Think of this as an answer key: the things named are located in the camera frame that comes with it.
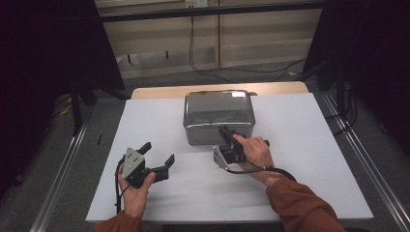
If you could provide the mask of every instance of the metal rail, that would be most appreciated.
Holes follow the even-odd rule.
[[[323,98],[332,113],[334,115],[337,115],[337,104],[335,99],[332,96],[327,95],[324,95]],[[348,128],[347,123],[340,117],[337,117],[337,123],[341,129]],[[385,202],[400,230],[403,232],[410,232],[410,217],[406,212],[406,209],[404,208],[398,197],[395,195],[393,190],[390,188],[389,184],[383,178],[380,171],[377,169],[359,137],[351,128],[345,130],[344,135],[346,136],[347,141],[350,143],[368,177],[373,182],[374,186]]]
[[[84,137],[85,131],[87,129],[88,123],[91,119],[94,107],[89,109],[87,116],[85,118],[84,124],[79,129],[78,134],[73,137],[70,144],[69,150],[67,151],[64,160],[58,170],[58,173],[52,183],[50,190],[48,191],[47,197],[45,198],[42,207],[40,208],[37,216],[33,222],[30,232],[43,232],[46,230],[48,223],[51,219],[52,213],[57,205],[60,198],[62,188],[66,182],[69,175],[70,169],[73,165],[75,155],[81,144],[82,138]]]
[[[179,9],[145,13],[101,14],[102,22],[132,21],[157,18],[205,16],[205,15],[233,15],[244,13],[282,12],[322,9],[326,1],[309,1],[293,3],[261,4],[254,6],[209,7],[194,9]]]

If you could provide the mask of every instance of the white table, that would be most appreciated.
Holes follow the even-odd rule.
[[[340,219],[372,218],[372,213],[312,94],[252,97],[253,135],[271,142],[276,166],[289,171],[329,202]],[[114,172],[128,147],[153,145],[148,167],[175,154],[169,180],[150,188],[144,220],[157,223],[279,221],[265,188],[248,175],[215,165],[211,146],[192,147],[183,127],[184,99],[127,101],[99,187],[86,218],[115,216]]]

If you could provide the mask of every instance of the person's right hand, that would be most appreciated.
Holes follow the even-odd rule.
[[[253,170],[258,167],[273,166],[271,151],[262,137],[243,138],[239,134],[234,134],[233,137],[242,144],[244,153],[248,161],[241,162],[239,165],[244,170]],[[264,184],[266,187],[272,186],[281,174],[270,171],[259,171],[250,174],[251,177]]]

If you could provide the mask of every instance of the gray floor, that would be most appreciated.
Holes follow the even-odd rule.
[[[267,71],[282,68],[287,64],[289,63],[271,63],[241,68]],[[303,62],[289,70],[296,73],[302,67]],[[212,72],[212,74],[222,76],[233,82],[264,82],[278,78],[281,72],[261,73],[224,70]],[[292,80],[294,78],[295,76],[291,76],[287,72],[281,80]],[[125,79],[128,90],[139,87],[217,83],[226,83],[226,81],[215,76],[201,75],[196,72],[178,72]],[[317,92],[315,84],[314,79],[307,82],[309,90],[315,93],[324,115],[330,115],[329,108],[322,100],[322,93]],[[46,231],[93,230],[94,225],[86,222],[85,217],[103,171],[125,103],[99,91],[96,94],[99,101],[95,106],[82,107],[83,112],[93,112],[92,118]],[[380,130],[380,122],[360,99],[358,99],[358,109],[358,121],[354,125],[354,130],[368,150],[375,165],[408,211],[410,209],[410,183],[408,181],[410,159],[403,154],[394,138]],[[330,122],[329,125],[332,131],[338,131],[336,121]],[[0,203],[0,231],[30,230],[61,161],[70,146],[73,139],[72,133],[73,117],[71,112],[65,116],[57,115],[53,118],[42,146],[23,173],[23,184],[10,188]],[[395,225],[392,214],[379,196],[377,189],[361,168],[361,164],[345,136],[341,134],[336,137],[336,140],[375,216],[374,219],[370,220],[343,221],[342,224],[344,226],[359,226],[375,232],[400,231]],[[160,231],[160,229],[159,225],[146,226],[147,231]]]

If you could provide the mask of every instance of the orange sleeve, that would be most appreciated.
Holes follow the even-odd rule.
[[[97,232],[140,232],[142,220],[130,217],[121,211],[117,216],[97,224],[95,229]]]
[[[266,194],[287,232],[344,231],[333,208],[307,186],[281,177]]]

